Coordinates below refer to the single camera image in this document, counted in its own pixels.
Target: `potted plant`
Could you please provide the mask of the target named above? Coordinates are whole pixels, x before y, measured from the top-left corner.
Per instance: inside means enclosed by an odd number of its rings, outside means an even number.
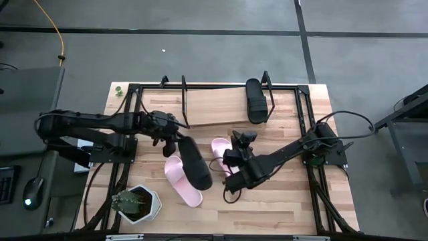
[[[137,185],[112,196],[113,210],[119,212],[131,224],[153,220],[161,207],[158,193],[150,191],[143,185]]]

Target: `slipper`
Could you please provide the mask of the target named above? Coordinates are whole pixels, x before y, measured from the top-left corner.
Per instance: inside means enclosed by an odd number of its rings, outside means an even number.
[[[253,124],[260,124],[268,117],[268,104],[266,97],[261,90],[258,79],[251,78],[245,83],[245,93],[247,94],[247,115],[248,120]]]
[[[202,193],[187,180],[180,157],[168,157],[165,161],[165,176],[189,207],[195,208],[202,203]]]
[[[211,150],[214,154],[214,157],[217,158],[217,161],[219,162],[220,167],[225,171],[226,176],[230,176],[230,171],[232,173],[237,173],[239,171],[239,167],[230,167],[228,168],[227,165],[223,164],[223,154],[226,151],[226,149],[232,150],[232,144],[230,141],[224,139],[224,138],[216,138],[213,141],[211,141]]]

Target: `wood grain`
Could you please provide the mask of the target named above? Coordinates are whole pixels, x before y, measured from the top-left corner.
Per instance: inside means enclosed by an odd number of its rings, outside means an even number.
[[[245,88],[188,91],[187,120],[192,127],[248,122]]]
[[[112,83],[105,114],[112,114],[122,102],[123,97],[115,96],[115,87],[121,86],[123,90],[127,90],[128,84],[127,82]],[[314,115],[316,119],[319,119],[332,111],[327,87],[323,84],[309,85],[309,87]],[[267,103],[270,103],[270,96],[267,92],[265,92],[265,96]],[[216,137],[228,139],[232,130],[257,131],[257,139],[251,144],[254,153],[256,155],[271,153],[300,137],[294,94],[287,90],[275,90],[274,99],[276,109],[266,124],[233,123],[195,127],[190,130],[181,129],[180,132],[195,139],[206,161],[213,158],[210,150],[211,141]],[[170,112],[179,121],[184,121],[181,114],[180,90],[145,90],[143,102],[149,111]],[[304,114],[306,123],[308,123],[307,110],[304,111]],[[330,118],[328,122],[335,130],[334,118]],[[299,157],[287,162],[275,176],[259,187],[253,190],[243,190],[241,199],[236,204],[227,204],[223,201],[223,184],[221,182],[225,176],[223,173],[212,172],[214,184],[211,189],[203,191],[203,203],[197,208],[189,208],[165,178],[163,146],[153,147],[150,137],[137,135],[137,138],[137,157],[135,164],[130,169],[128,187],[143,184],[153,191],[157,191],[163,208],[154,221],[144,224],[130,225],[122,219],[120,232],[180,234],[316,233],[308,177]],[[106,198],[111,168],[112,166],[109,164],[103,166],[94,180],[88,196],[88,217],[95,214]],[[93,171],[94,168],[91,169],[88,180]],[[354,204],[345,174],[337,167],[326,167],[326,176],[332,203],[345,220],[353,228],[358,229]],[[325,207],[320,205],[320,208],[324,227],[327,227]],[[113,215],[114,212],[110,215],[110,224],[113,221]],[[81,226],[83,226],[82,208],[76,228]]]

